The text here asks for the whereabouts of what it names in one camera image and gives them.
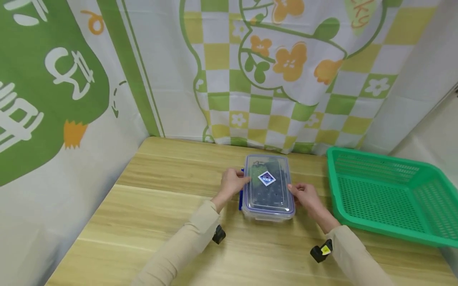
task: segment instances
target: logo sticker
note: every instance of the logo sticker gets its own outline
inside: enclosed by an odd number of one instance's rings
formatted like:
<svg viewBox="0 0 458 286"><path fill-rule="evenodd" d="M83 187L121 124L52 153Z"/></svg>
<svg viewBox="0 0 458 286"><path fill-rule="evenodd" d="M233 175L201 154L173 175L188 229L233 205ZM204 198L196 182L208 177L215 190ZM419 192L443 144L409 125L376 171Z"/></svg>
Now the logo sticker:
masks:
<svg viewBox="0 0 458 286"><path fill-rule="evenodd" d="M274 178L269 171L265 171L261 175L258 176L258 178L261 180L261 182L265 185L268 186L272 184L273 182L276 181L276 178Z"/></svg>

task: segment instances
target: fabric backdrop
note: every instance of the fabric backdrop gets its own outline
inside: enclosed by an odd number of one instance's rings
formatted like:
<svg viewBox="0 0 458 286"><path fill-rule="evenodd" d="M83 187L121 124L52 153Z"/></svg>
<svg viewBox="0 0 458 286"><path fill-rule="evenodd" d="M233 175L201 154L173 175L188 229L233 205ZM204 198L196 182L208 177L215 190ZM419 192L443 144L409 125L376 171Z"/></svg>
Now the fabric backdrop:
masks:
<svg viewBox="0 0 458 286"><path fill-rule="evenodd" d="M155 135L315 154L361 145L439 3L102 2L108 27L121 11Z"/></svg>
<svg viewBox="0 0 458 286"><path fill-rule="evenodd" d="M100 14L0 1L2 286L46 280L148 136Z"/></svg>

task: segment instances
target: plastic basket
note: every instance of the plastic basket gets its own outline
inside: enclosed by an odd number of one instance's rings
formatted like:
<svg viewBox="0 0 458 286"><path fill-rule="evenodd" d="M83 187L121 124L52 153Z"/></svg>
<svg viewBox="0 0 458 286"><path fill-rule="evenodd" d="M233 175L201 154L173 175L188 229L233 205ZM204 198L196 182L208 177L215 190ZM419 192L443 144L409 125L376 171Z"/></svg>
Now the plastic basket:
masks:
<svg viewBox="0 0 458 286"><path fill-rule="evenodd" d="M333 211L348 226L458 248L458 193L435 166L332 147Z"/></svg>

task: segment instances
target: beige sleeve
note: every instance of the beige sleeve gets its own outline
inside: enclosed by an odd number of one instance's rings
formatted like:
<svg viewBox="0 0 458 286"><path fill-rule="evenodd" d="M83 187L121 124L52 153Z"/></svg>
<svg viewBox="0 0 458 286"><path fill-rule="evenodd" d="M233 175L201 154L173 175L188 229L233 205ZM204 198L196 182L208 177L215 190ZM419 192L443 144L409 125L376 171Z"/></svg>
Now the beige sleeve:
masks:
<svg viewBox="0 0 458 286"><path fill-rule="evenodd" d="M363 243L347 226L334 228L326 237L333 241L334 259L354 285L394 285L390 277L367 252Z"/></svg>
<svg viewBox="0 0 458 286"><path fill-rule="evenodd" d="M219 224L215 204L205 201L135 277L131 286L168 286L213 238Z"/></svg>

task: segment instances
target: hand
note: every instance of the hand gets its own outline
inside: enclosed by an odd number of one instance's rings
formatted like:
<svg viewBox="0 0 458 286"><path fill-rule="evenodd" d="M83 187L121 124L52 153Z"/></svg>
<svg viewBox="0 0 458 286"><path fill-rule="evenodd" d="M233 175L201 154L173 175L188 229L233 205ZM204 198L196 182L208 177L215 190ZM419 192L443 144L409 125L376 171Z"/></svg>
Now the hand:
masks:
<svg viewBox="0 0 458 286"><path fill-rule="evenodd" d="M327 234L334 228L341 226L336 218L323 205L313 185L299 183L293 186L289 184L288 190L299 200L300 204L305 207L309 216L316 221L324 233Z"/></svg>
<svg viewBox="0 0 458 286"><path fill-rule="evenodd" d="M300 204L308 211L325 209L320 197L313 185L298 183L295 186L289 184L288 190L299 200Z"/></svg>
<svg viewBox="0 0 458 286"><path fill-rule="evenodd" d="M232 196L240 190L246 183L251 181L251 177L244 177L240 170L234 168L227 169L221 176L221 186L218 194L212 199L216 206L216 212L220 213L223 207L229 202Z"/></svg>

